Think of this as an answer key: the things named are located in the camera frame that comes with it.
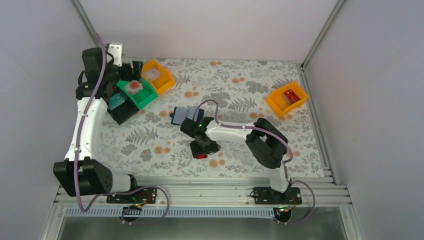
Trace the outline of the blue leather card holder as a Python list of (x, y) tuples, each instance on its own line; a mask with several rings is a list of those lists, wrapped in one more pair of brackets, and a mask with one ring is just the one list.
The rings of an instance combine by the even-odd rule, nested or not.
[(180, 126), (186, 118), (189, 118), (197, 123), (200, 122), (204, 117), (205, 111), (201, 108), (196, 112), (195, 110), (195, 107), (174, 107), (173, 112), (169, 115), (171, 117), (170, 124)]

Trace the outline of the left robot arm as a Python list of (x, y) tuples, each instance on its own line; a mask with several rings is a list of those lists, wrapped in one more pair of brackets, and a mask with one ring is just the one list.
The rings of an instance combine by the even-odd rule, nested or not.
[(78, 76), (75, 90), (77, 119), (70, 147), (64, 157), (53, 165), (53, 174), (65, 192), (75, 197), (76, 189), (82, 196), (127, 192), (135, 187), (131, 174), (114, 173), (100, 163), (100, 128), (106, 113), (122, 124), (138, 108), (133, 100), (113, 106), (124, 94), (118, 83), (129, 83), (140, 78), (143, 63), (123, 63), (124, 46), (111, 42), (106, 50), (100, 47), (82, 51), (84, 70)]

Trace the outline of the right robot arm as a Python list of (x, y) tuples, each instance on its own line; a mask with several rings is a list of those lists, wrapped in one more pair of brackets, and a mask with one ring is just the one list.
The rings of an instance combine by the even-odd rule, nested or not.
[(264, 118), (251, 123), (219, 122), (213, 117), (197, 122), (186, 118), (180, 131), (193, 139), (190, 149), (194, 158), (217, 153), (221, 149), (219, 141), (244, 144), (266, 168), (273, 191), (283, 194), (292, 185), (287, 163), (293, 159), (293, 151), (287, 138)]

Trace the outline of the red circle card in green bin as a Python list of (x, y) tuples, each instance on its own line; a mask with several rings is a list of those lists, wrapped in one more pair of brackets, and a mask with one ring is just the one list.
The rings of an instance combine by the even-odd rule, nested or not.
[(139, 80), (132, 80), (124, 86), (125, 91), (133, 96), (144, 89), (142, 83)]

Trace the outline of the pale floral card in orange bin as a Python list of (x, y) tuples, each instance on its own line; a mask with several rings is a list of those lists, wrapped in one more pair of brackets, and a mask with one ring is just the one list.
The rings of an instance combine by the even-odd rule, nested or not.
[(144, 72), (147, 80), (153, 82), (161, 77), (160, 71), (156, 67), (151, 67)]

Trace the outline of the teal card in black bin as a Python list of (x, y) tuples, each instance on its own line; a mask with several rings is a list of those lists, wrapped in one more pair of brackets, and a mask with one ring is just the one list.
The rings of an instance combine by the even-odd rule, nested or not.
[(109, 111), (112, 111), (116, 109), (117, 107), (119, 107), (120, 105), (122, 105), (127, 99), (128, 99), (128, 96), (125, 94), (122, 94), (122, 93), (114, 94), (109, 99), (107, 109)]

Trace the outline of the green plastic bin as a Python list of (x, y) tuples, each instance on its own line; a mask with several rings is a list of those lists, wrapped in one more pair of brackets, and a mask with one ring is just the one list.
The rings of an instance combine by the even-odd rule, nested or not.
[(120, 80), (118, 81), (117, 86), (125, 95), (128, 96), (128, 98), (130, 98), (134, 102), (137, 108), (141, 110), (144, 107), (146, 107), (149, 103), (151, 103), (153, 100), (155, 100), (158, 97), (158, 94), (156, 93), (154, 88), (143, 77), (141, 77), (139, 81), (143, 85), (143, 90), (141, 90), (135, 95), (129, 95), (124, 89), (124, 86), (128, 84), (130, 81)]

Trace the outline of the orange plastic bin left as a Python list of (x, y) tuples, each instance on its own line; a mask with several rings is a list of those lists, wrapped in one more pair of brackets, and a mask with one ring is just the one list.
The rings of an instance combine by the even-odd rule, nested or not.
[(176, 84), (171, 72), (154, 59), (143, 64), (141, 76), (154, 88), (158, 95), (168, 91)]

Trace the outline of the orange plastic bin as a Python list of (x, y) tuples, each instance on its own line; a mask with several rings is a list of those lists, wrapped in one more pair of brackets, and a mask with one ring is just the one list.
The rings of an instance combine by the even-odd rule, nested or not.
[(265, 99), (265, 102), (278, 117), (281, 117), (301, 107), (308, 98), (309, 95), (304, 89), (299, 84), (292, 81), (274, 90)]
[(158, 95), (168, 91), (176, 84), (171, 72), (154, 59), (143, 64), (141, 76), (154, 88)]

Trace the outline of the black plastic bin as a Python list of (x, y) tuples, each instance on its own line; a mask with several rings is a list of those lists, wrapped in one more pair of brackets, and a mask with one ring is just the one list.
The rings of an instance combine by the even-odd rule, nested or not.
[(138, 110), (139, 109), (134, 104), (134, 102), (128, 98), (122, 105), (115, 108), (114, 110), (107, 109), (107, 112), (118, 125), (121, 125), (131, 116), (133, 116)]

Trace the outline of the orange plastic bin right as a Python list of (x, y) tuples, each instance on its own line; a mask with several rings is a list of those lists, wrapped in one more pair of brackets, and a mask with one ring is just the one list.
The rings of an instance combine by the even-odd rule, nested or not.
[(308, 98), (309, 95), (304, 89), (299, 84), (292, 81), (274, 90), (265, 99), (265, 102), (278, 117), (281, 117), (301, 107)]

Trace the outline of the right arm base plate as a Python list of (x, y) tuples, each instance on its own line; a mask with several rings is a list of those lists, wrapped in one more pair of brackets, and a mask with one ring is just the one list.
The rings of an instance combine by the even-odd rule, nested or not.
[(270, 187), (254, 187), (249, 196), (255, 205), (301, 205), (302, 195), (298, 187), (289, 187), (284, 193)]

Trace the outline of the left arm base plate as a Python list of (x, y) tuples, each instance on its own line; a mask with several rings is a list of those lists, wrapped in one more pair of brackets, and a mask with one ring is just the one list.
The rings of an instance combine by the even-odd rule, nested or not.
[(132, 194), (115, 194), (107, 196), (108, 204), (155, 204), (158, 189), (155, 187), (147, 187)]

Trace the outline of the aluminium rail frame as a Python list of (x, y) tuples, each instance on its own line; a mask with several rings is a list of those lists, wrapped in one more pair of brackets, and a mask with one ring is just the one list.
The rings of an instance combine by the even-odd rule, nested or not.
[[(348, 188), (335, 185), (331, 177), (302, 178), (312, 190), (300, 188), (302, 206), (312, 205), (315, 196), (318, 207), (351, 205)], [(251, 207), (250, 192), (254, 187), (268, 187), (265, 177), (138, 177), (141, 186), (161, 187), (167, 193), (172, 207)]]

